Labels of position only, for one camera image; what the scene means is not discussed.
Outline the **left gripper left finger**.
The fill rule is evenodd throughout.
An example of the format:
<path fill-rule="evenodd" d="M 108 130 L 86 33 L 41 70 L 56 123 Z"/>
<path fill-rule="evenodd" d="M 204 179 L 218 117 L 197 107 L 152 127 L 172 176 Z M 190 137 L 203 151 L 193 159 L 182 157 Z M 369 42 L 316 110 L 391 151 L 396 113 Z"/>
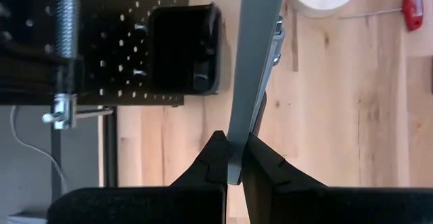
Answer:
<path fill-rule="evenodd" d="M 227 138 L 215 131 L 191 166 L 165 187 L 94 187 L 69 192 L 48 223 L 224 223 Z"/>

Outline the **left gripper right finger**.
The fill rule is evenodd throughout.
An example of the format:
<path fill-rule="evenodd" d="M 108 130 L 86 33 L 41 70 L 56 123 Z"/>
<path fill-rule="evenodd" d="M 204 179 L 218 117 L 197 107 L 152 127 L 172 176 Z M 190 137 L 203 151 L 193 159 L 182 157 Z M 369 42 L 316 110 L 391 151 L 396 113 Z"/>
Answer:
<path fill-rule="evenodd" d="M 244 150 L 242 182 L 252 223 L 432 222 L 430 188 L 326 186 L 255 135 Z"/>

